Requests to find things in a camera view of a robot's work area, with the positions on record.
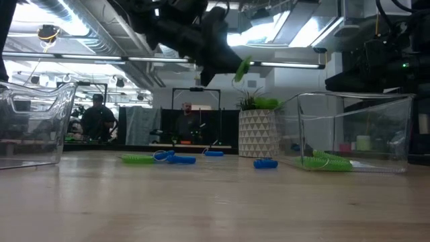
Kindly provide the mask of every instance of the blue plastic piece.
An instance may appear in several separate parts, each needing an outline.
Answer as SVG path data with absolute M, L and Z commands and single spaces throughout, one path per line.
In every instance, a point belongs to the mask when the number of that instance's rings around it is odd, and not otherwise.
M 194 164 L 196 162 L 195 157 L 180 157 L 180 156 L 169 156 L 167 161 L 172 164 Z
M 166 152 L 155 154 L 154 159 L 156 159 L 157 161 L 160 161 L 172 155 L 175 155 L 175 151 L 166 151 Z
M 274 169 L 277 167 L 277 161 L 271 159 L 258 159 L 254 161 L 255 169 Z
M 221 157 L 224 156 L 224 152 L 222 151 L 206 151 L 204 153 L 205 156 L 217 156 L 217 157 Z

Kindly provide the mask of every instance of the person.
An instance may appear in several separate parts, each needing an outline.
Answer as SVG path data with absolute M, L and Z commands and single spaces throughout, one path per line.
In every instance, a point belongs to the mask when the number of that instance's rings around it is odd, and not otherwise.
M 94 94 L 93 106 L 82 115 L 83 135 L 92 140 L 107 141 L 110 139 L 110 129 L 114 127 L 115 121 L 112 111 L 103 105 L 102 94 Z
M 191 132 L 199 126 L 199 118 L 191 112 L 191 103 L 182 104 L 183 114 L 176 120 L 176 131 L 181 140 L 192 140 Z

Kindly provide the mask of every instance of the transparent container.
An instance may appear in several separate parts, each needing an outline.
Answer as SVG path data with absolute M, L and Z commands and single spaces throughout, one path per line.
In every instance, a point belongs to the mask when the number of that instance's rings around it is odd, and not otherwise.
M 76 87 L 40 91 L 0 83 L 0 169 L 60 162 Z
M 413 95 L 303 93 L 272 117 L 272 157 L 310 171 L 407 169 Z

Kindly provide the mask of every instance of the black robotic arm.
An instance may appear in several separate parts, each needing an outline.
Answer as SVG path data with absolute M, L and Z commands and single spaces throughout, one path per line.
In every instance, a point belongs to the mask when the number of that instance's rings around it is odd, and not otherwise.
M 132 29 L 146 36 L 152 49 L 164 44 L 202 66 L 202 85 L 215 74 L 235 73 L 242 59 L 228 46 L 228 9 L 213 7 L 205 14 L 207 0 L 108 0 Z

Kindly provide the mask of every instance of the small green object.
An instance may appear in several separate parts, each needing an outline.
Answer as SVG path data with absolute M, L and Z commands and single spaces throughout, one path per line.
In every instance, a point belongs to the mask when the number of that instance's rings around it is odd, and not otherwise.
M 241 65 L 236 71 L 236 75 L 234 76 L 234 82 L 242 81 L 243 75 L 248 73 L 249 67 L 251 67 L 251 58 L 252 56 L 248 56 L 242 61 Z
M 266 100 L 266 109 L 274 110 L 279 106 L 279 101 L 276 98 L 269 98 Z
M 123 155 L 122 162 L 127 164 L 153 164 L 154 157 L 149 155 Z
M 327 158 L 303 157 L 303 164 L 300 157 L 296 159 L 296 165 L 305 169 L 315 171 L 351 171 L 352 164 L 340 160 Z
M 323 151 L 313 150 L 312 154 L 316 158 L 332 159 L 332 160 L 335 160 L 335 161 L 342 161 L 342 162 L 345 162 L 345 163 L 349 163 L 349 160 L 346 159 L 346 158 L 343 158 L 343 157 L 340 157 L 340 156 L 337 156 L 337 155 L 327 154 L 326 152 L 323 152 Z

